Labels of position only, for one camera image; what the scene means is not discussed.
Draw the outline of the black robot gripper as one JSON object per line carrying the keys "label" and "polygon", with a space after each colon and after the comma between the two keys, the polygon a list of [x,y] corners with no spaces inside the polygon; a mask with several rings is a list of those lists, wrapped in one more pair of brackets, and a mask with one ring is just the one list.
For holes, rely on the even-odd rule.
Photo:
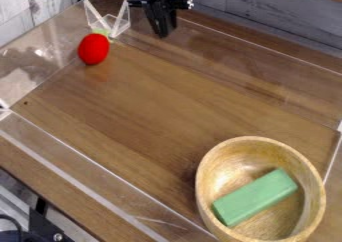
{"label": "black robot gripper", "polygon": [[177,9],[191,9],[194,0],[127,0],[133,7],[145,7],[147,19],[155,34],[165,38],[178,27]]}

